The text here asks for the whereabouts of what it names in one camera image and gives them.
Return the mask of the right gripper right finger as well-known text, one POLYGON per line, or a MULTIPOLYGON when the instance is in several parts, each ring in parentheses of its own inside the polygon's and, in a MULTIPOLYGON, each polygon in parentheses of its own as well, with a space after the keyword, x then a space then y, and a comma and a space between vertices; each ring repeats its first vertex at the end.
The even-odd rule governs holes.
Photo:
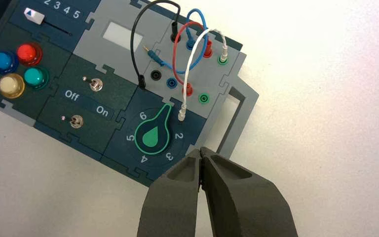
POLYGON ((296 237, 290 207, 270 180, 207 147, 201 186, 215 237, 296 237))

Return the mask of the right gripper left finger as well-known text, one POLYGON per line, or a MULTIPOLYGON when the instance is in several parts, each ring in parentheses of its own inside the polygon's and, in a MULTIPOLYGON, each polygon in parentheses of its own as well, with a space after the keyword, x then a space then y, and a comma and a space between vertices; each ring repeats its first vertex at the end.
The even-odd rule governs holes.
POLYGON ((201 160, 194 149, 150 185, 137 236, 195 236, 201 160))

